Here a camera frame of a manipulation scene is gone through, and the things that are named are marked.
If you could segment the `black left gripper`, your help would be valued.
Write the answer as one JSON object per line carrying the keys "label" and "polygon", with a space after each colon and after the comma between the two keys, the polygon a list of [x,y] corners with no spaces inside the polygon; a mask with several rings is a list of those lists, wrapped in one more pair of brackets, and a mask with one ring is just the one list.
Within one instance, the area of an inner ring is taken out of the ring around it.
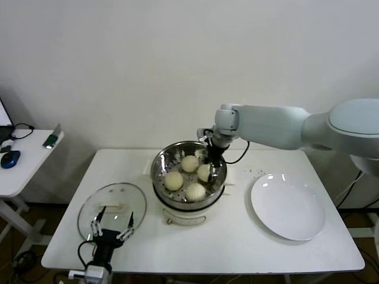
{"label": "black left gripper", "polygon": [[106,207],[97,214],[93,221],[91,221],[91,231],[96,244],[96,251],[94,254],[95,264],[110,264],[113,252],[115,249],[123,245],[121,239],[128,239],[134,234],[134,212],[131,212],[129,222],[124,231],[102,230],[100,223]]}

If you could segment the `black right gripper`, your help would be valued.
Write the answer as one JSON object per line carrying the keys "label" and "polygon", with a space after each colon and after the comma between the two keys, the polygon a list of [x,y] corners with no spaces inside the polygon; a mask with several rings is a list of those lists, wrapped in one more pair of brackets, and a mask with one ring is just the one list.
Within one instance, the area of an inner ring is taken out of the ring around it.
{"label": "black right gripper", "polygon": [[209,173],[208,173],[208,181],[211,181],[213,179],[213,170],[214,170],[214,177],[220,176],[221,173],[221,164],[224,163],[223,153],[227,150],[226,147],[221,148],[212,144],[209,144],[207,146],[208,151],[208,162],[209,162]]}

